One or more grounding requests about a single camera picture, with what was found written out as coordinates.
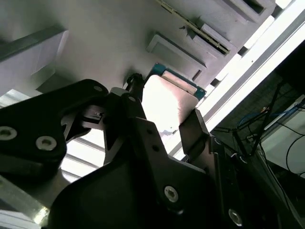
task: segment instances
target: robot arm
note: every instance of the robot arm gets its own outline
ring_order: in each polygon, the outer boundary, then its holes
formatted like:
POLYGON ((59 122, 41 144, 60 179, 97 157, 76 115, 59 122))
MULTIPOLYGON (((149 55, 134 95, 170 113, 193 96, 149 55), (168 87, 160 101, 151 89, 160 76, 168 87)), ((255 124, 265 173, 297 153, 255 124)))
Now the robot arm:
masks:
POLYGON ((93 80, 3 108, 0 122, 0 172, 49 201, 48 229, 303 228, 262 156, 226 152, 196 109, 179 127, 184 161, 167 155, 141 96, 93 80), (67 142, 92 128, 104 166, 54 197, 67 142))

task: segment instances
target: blue cable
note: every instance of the blue cable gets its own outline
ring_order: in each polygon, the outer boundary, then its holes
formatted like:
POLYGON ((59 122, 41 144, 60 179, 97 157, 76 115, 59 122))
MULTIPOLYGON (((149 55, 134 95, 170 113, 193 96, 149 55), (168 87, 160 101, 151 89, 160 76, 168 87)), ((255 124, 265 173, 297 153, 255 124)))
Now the blue cable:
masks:
MULTIPOLYGON (((293 113, 295 110, 298 109, 298 106, 299 106, 299 105, 300 105, 300 104, 295 105, 293 108, 291 108, 291 109, 288 110, 288 111, 283 111, 283 112, 280 112, 280 113, 273 113, 273 114, 271 114, 270 116, 278 116, 278 115, 293 113)), ((259 115, 259 114, 260 114, 260 113, 247 114, 245 117, 243 117, 243 118, 239 121, 237 127, 239 127, 241 124, 243 124, 244 121, 245 121, 246 119, 248 119, 248 118, 250 118, 250 117, 255 117, 255 116, 259 115)))

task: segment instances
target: cable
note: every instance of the cable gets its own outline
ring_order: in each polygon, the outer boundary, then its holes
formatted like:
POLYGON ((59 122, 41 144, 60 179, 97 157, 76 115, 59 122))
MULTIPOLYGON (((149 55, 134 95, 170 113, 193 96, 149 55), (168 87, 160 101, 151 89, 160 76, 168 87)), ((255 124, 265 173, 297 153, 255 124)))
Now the cable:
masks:
MULTIPOLYGON (((278 116, 278 115, 283 115, 283 114, 289 114, 289 113, 293 113, 295 110, 298 110, 299 108, 303 109, 302 107, 299 107, 300 104, 295 105, 294 107, 292 107, 290 110, 288 111, 283 111, 283 112, 279 112, 279 113, 273 113, 270 116, 278 116)), ((244 121, 246 119, 248 119, 249 117, 255 117, 257 115, 260 115, 261 113, 252 113, 252 114, 247 114, 246 116, 244 116, 239 123, 237 124, 237 127, 239 127, 241 124, 244 123, 244 121)))
POLYGON ((300 177, 300 176, 301 176, 301 175, 303 175, 304 173, 305 173, 305 172, 303 172, 303 173, 299 173, 299 174, 298 174, 298 176, 300 177))
POLYGON ((301 138, 304 137, 304 136, 305 136, 305 135, 301 135, 301 136, 298 137, 296 140, 294 140, 293 143, 289 146, 289 148, 288 148, 288 150, 287 150, 287 153, 286 153, 286 167, 287 167, 288 171, 291 172, 291 173, 294 173, 294 172, 292 172, 292 171, 290 170, 289 165, 288 165, 288 155, 289 155, 290 149, 291 149, 291 147, 292 147, 299 139, 301 139, 301 138))
POLYGON ((280 189, 281 189, 281 191, 282 191, 282 193, 283 193, 283 196, 284 196, 284 198, 285 198, 285 201, 286 201, 288 210, 291 211, 291 208, 290 208, 290 205, 289 205, 289 202, 288 202, 286 193, 285 193, 283 187, 281 186, 280 182, 277 180, 276 176, 275 176, 274 173, 272 172, 272 169, 271 169, 271 168, 269 167, 269 165, 268 165, 268 161, 267 161, 267 158, 266 158, 266 153, 265 153, 265 151, 264 151, 264 149, 263 149, 263 147, 262 147, 262 142, 261 142, 261 141, 259 142, 259 146, 261 147, 262 154, 263 154, 263 157, 264 157, 265 162, 266 162, 266 166, 267 166, 267 168, 268 168, 270 174, 272 175, 272 177, 273 177, 274 180, 276 181, 277 185, 280 187, 280 189))
POLYGON ((279 124, 279 125, 282 125, 282 126, 286 127, 287 129, 289 129, 289 130, 295 132, 295 133, 298 134, 298 135, 303 135, 303 134, 301 134, 301 133, 299 133, 299 132, 297 132, 297 131, 291 129, 290 127, 288 127, 288 126, 286 126, 286 125, 284 125, 284 124, 282 124, 282 123, 279 123, 279 122, 276 122, 276 123, 279 124))

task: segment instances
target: bolt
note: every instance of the bolt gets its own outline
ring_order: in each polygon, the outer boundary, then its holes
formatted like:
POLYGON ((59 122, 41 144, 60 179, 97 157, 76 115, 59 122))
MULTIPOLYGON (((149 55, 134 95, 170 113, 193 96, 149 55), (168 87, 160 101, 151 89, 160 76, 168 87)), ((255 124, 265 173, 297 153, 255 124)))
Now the bolt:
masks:
POLYGON ((50 136, 41 136, 36 140, 36 146, 40 150, 52 151, 56 145, 56 140, 50 136))
POLYGON ((99 86, 94 86, 94 89, 97 90, 98 92, 101 92, 103 89, 99 86))
POLYGON ((178 193, 172 186, 166 186, 164 193, 170 202, 175 203, 178 201, 178 193))
POLYGON ((229 217, 238 227, 241 227, 243 225, 243 221, 240 218, 239 214, 233 209, 229 209, 229 217))
POLYGON ((133 98, 133 97, 131 97, 131 96, 129 96, 128 98, 129 98, 131 101, 135 102, 135 98, 133 98))
POLYGON ((17 136, 17 131, 9 126, 0 126, 0 141, 12 140, 17 136))

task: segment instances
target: metal beam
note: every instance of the metal beam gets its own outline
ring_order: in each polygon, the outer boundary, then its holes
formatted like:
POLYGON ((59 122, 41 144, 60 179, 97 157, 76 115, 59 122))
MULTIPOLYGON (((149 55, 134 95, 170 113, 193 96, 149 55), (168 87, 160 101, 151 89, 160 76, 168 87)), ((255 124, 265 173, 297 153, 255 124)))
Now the metal beam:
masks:
POLYGON ((50 27, 0 46, 0 96, 54 61, 67 35, 50 27))

